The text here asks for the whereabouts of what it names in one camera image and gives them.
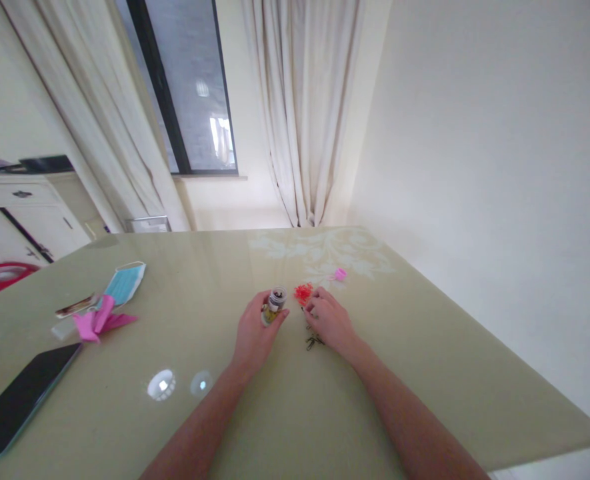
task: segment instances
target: small bottle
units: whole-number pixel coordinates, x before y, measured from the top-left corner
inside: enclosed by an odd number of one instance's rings
[[[263,306],[263,313],[261,314],[261,322],[264,327],[270,325],[273,320],[277,318],[279,312],[286,303],[287,296],[286,288],[282,286],[275,287],[272,292],[270,292],[268,304]]]

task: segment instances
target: glass table top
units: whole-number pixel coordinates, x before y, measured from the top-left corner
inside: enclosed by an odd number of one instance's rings
[[[286,286],[291,314],[246,389],[213,478],[402,476],[351,368],[307,351],[296,286],[325,286],[355,330],[488,471],[590,446],[590,418],[367,230],[109,235],[0,293],[0,393],[62,342],[55,311],[147,264],[130,325],[85,344],[16,443],[0,478],[137,478],[231,359],[239,316]],[[336,268],[347,272],[332,280]]]

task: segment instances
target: black tablet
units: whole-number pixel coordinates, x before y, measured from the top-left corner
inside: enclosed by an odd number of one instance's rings
[[[38,354],[0,395],[0,455],[19,436],[28,420],[58,382],[81,344]]]

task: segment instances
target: wall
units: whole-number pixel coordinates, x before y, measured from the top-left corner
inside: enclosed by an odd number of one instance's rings
[[[342,165],[337,173],[337,191],[327,207],[326,225],[345,223],[390,3],[365,3]],[[217,16],[239,174],[243,178],[181,179],[177,181],[179,194],[197,230],[289,227],[268,170],[267,139],[261,128],[259,92],[250,63],[241,0],[217,0]]]
[[[590,415],[590,0],[395,0],[349,220]]]
[[[29,96],[22,72],[0,42],[0,158],[20,158],[64,152]]]

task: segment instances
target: pink object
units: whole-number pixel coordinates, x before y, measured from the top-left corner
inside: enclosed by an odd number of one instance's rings
[[[344,269],[337,269],[335,270],[335,280],[343,281],[346,278],[346,270]]]
[[[83,315],[73,314],[75,325],[79,331],[79,336],[84,341],[101,343],[99,334],[112,330],[137,320],[137,317],[121,313],[114,315],[112,312],[115,306],[115,299],[110,295],[104,295],[99,310],[90,310]]]

